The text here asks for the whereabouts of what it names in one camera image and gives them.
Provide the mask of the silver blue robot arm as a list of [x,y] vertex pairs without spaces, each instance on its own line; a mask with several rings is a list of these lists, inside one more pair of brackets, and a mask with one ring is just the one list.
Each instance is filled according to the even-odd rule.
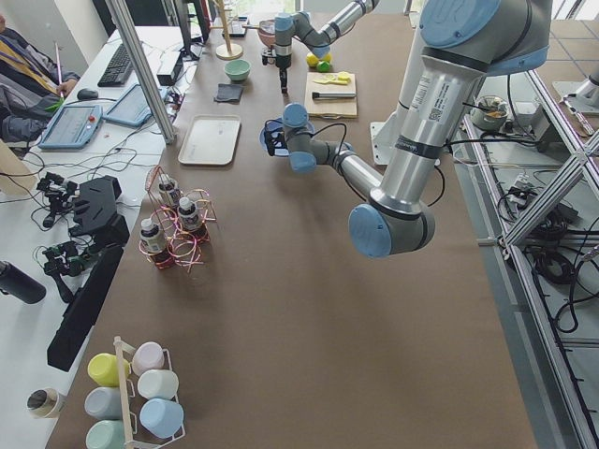
[[321,141],[299,103],[282,115],[288,160],[308,173],[333,167],[364,203],[348,218],[355,248],[381,258],[426,246],[435,222],[421,196],[475,85],[542,65],[548,54],[549,1],[428,1],[415,31],[398,106],[385,123],[391,157],[384,173],[345,140]]
[[291,66],[294,37],[315,56],[325,56],[333,42],[348,32],[361,17],[374,11],[378,4],[377,0],[351,1],[319,30],[313,27],[309,14],[304,11],[278,13],[274,19],[274,54],[281,92],[287,94],[287,69]]

